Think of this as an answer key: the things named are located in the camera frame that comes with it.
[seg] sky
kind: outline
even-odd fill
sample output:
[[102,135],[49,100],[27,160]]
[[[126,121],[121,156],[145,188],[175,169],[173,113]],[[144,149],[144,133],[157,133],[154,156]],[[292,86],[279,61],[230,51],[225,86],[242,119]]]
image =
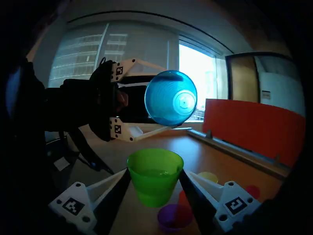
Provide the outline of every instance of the sky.
[[217,98],[215,58],[179,45],[179,71],[189,76],[196,86],[197,109],[205,109],[206,98]]

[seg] plastic cup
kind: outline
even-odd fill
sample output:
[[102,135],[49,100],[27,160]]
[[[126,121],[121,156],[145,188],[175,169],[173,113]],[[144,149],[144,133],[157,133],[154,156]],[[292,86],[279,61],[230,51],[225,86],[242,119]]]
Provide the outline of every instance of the plastic cup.
[[205,179],[208,179],[208,180],[210,180],[216,184],[218,183],[218,177],[211,172],[201,172],[198,175],[205,178]]
[[183,169],[183,159],[171,151],[150,148],[131,154],[127,165],[141,203],[160,207],[172,195]]
[[151,80],[144,102],[154,121],[164,126],[177,126],[195,111],[197,89],[186,74],[169,70]]
[[158,213],[159,226],[165,233],[173,233],[187,227],[193,219],[190,208],[181,204],[170,204]]

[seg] window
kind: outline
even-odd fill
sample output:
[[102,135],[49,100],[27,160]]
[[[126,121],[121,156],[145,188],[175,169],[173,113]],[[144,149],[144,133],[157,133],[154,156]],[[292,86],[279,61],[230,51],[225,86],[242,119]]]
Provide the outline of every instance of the window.
[[68,78],[90,78],[104,28],[105,24],[83,26],[64,35],[54,57],[49,87],[60,87]]
[[217,99],[216,59],[190,47],[179,44],[179,71],[194,82],[198,103],[187,121],[203,121],[206,99]]

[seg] white roller blind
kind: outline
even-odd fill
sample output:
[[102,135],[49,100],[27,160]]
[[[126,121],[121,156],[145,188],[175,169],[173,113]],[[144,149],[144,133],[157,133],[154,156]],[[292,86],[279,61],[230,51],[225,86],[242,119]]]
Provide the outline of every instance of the white roller blind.
[[51,67],[49,87],[60,87],[69,78],[90,78],[105,25],[86,25],[65,33]]
[[155,25],[113,22],[106,31],[98,64],[103,57],[116,62],[137,58],[178,70],[178,35]]

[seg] screw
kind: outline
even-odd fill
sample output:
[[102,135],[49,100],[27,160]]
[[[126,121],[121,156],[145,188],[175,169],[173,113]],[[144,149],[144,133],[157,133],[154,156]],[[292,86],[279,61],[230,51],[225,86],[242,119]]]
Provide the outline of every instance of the screw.
[[88,216],[83,216],[83,221],[85,223],[88,223],[88,222],[90,222],[90,218]]

